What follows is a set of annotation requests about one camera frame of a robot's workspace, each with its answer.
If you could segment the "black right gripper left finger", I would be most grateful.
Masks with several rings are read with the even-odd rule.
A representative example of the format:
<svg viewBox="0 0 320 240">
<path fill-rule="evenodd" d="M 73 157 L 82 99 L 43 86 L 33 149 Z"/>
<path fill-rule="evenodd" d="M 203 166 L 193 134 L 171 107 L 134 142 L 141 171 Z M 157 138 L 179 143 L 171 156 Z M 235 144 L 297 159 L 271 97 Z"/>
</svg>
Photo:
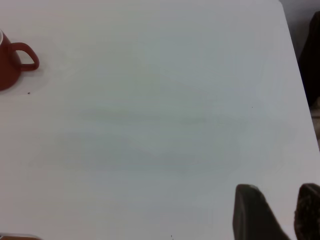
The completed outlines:
<svg viewBox="0 0 320 240">
<path fill-rule="evenodd" d="M 263 193 L 254 185 L 235 189 L 232 220 L 236 240 L 288 240 Z"/>
</svg>

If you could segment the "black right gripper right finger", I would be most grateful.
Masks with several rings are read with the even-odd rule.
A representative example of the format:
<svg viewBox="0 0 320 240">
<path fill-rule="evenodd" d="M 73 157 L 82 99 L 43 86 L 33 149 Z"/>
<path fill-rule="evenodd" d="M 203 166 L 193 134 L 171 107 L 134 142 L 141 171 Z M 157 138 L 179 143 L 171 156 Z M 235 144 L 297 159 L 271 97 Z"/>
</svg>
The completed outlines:
<svg viewBox="0 0 320 240">
<path fill-rule="evenodd" d="M 294 231 L 298 240 L 320 239 L 320 186 L 315 183 L 304 183 L 299 189 Z"/>
</svg>

